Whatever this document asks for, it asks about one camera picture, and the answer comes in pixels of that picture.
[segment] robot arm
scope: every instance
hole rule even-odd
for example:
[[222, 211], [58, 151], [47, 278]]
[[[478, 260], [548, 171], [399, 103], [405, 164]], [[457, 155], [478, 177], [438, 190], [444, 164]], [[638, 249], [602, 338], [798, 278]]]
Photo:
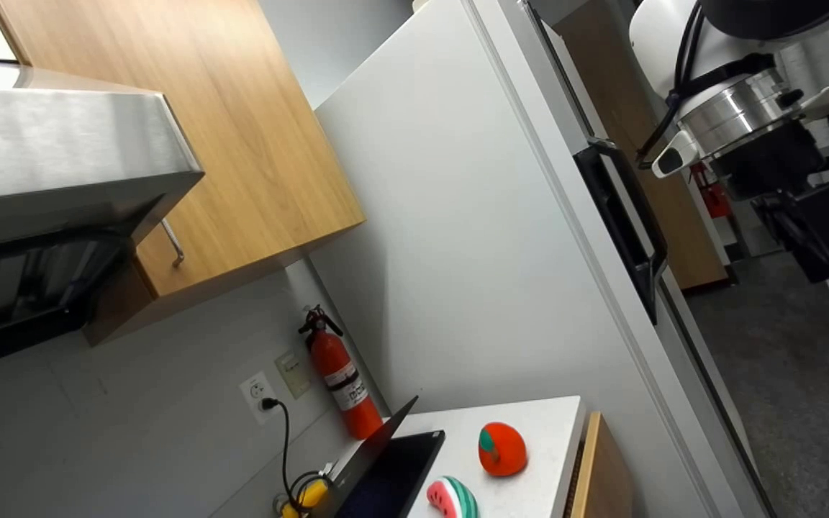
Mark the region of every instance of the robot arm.
[[667, 98], [643, 164], [671, 177], [703, 161], [729, 177], [811, 283], [829, 279], [829, 186], [808, 186], [829, 151], [802, 125], [829, 119], [829, 91], [791, 91], [772, 52], [820, 30], [829, 0], [645, 0], [631, 24], [645, 78]]

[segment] white refrigerator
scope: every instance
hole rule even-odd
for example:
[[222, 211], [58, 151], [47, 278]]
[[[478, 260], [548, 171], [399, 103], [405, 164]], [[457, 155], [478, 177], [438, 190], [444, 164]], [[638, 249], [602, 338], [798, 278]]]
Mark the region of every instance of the white refrigerator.
[[430, 0], [316, 116], [369, 219], [312, 265], [391, 409], [581, 394], [648, 515], [768, 514], [648, 213], [605, 158], [643, 288], [578, 167], [605, 132], [529, 7]]

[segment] carpet floor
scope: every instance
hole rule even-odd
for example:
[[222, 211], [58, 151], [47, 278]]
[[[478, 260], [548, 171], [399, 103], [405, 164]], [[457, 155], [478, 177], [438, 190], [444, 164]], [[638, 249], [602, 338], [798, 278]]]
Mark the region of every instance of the carpet floor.
[[736, 285], [687, 298], [743, 416], [779, 518], [829, 518], [829, 291], [791, 256], [748, 260]]

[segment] stainless steel range hood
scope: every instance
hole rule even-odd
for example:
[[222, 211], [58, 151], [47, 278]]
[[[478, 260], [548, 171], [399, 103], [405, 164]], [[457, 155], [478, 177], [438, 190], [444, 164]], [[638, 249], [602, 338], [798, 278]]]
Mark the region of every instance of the stainless steel range hood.
[[198, 180], [162, 92], [0, 65], [0, 329], [67, 315]]

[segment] white countertop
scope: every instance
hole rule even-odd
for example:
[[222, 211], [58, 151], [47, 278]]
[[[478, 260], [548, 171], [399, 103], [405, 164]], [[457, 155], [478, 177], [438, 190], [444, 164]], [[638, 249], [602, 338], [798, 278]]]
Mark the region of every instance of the white countertop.
[[[578, 442], [588, 411], [581, 397], [526, 400], [507, 407], [471, 407], [451, 411], [409, 416], [395, 437], [444, 430], [447, 442], [424, 488], [440, 475], [463, 480], [478, 498], [484, 518], [563, 515]], [[514, 426], [529, 452], [529, 463], [514, 479], [489, 479], [478, 463], [478, 433], [502, 420]], [[438, 518], [421, 489], [412, 518]]]

